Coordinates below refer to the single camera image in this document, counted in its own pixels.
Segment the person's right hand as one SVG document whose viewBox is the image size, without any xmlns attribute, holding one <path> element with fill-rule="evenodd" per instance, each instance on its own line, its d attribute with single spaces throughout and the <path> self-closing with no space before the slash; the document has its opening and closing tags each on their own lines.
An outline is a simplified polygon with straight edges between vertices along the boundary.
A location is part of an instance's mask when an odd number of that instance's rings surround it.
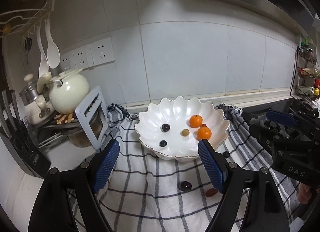
<svg viewBox="0 0 320 232">
<path fill-rule="evenodd" d="M 310 186 L 300 183 L 299 192 L 298 192 L 299 202 L 302 204 L 307 204 L 311 196 L 312 196 L 312 192 L 310 191 Z"/>
</svg>

